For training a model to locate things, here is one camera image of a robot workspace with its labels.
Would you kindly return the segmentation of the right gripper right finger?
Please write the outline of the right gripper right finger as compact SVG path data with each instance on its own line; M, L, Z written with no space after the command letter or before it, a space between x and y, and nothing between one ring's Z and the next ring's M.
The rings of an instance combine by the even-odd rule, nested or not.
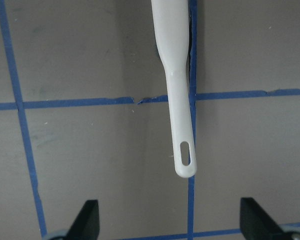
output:
M252 197L240 199L239 227L246 240L298 240L296 231L284 231Z

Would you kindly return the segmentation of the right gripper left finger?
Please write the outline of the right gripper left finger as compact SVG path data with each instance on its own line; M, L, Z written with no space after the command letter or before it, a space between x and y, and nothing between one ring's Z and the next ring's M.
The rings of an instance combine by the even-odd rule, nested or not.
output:
M97 199L87 200L63 239L97 240L99 233L99 202Z

